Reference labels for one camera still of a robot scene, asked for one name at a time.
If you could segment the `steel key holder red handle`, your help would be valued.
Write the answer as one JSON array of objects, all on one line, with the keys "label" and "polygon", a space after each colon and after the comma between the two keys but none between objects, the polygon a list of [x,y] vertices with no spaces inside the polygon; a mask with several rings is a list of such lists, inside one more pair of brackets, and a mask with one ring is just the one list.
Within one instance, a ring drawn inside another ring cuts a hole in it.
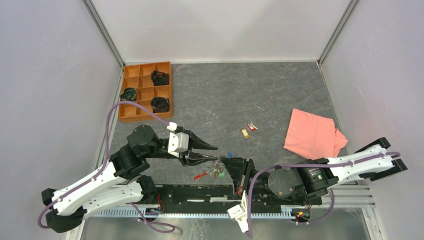
[{"label": "steel key holder red handle", "polygon": [[216,160],[213,162],[212,167],[205,168],[202,173],[196,175],[193,179],[199,180],[202,177],[205,176],[212,176],[215,178],[223,178],[227,173],[227,170],[225,168],[225,165],[220,161]]}]

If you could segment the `yellow key tag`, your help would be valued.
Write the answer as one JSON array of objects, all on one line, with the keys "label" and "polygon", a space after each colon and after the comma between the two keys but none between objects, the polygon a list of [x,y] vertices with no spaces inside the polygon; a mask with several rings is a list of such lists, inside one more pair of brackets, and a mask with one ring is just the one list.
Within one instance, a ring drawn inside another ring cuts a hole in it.
[{"label": "yellow key tag", "polygon": [[249,135],[249,132],[248,132],[248,130],[246,128],[242,128],[240,130],[240,132],[242,133],[242,135],[243,135],[244,138],[249,138],[250,135]]}]

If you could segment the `red key tag with ring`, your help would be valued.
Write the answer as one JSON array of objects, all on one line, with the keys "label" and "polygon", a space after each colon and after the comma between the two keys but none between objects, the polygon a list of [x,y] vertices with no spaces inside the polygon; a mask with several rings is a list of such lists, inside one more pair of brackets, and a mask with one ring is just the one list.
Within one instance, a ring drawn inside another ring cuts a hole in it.
[{"label": "red key tag with ring", "polygon": [[252,132],[258,130],[258,128],[251,121],[247,123],[247,126]]}]

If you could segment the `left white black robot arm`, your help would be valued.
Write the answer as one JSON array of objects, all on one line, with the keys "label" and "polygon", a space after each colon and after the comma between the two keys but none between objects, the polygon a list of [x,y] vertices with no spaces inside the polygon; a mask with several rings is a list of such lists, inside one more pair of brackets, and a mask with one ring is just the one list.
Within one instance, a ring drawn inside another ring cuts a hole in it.
[{"label": "left white black robot arm", "polygon": [[215,156],[193,150],[215,151],[218,147],[174,122],[167,129],[169,136],[160,138],[151,126],[139,125],[127,136],[127,144],[113,154],[105,154],[99,168],[70,186],[43,190],[45,209],[37,219],[38,226],[64,233],[109,208],[158,201],[153,179],[142,174],[150,168],[148,159],[177,159],[184,167],[216,160]]}]

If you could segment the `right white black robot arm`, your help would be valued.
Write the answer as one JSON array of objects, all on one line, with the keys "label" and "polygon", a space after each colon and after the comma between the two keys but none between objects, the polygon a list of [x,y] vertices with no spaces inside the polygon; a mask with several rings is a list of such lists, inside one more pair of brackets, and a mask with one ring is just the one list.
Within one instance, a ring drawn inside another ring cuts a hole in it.
[{"label": "right white black robot arm", "polygon": [[389,151],[390,146],[381,137],[350,155],[281,163],[263,172],[247,158],[223,157],[221,162],[233,180],[236,195],[304,206],[333,187],[366,179],[373,182],[406,171],[400,153]]}]

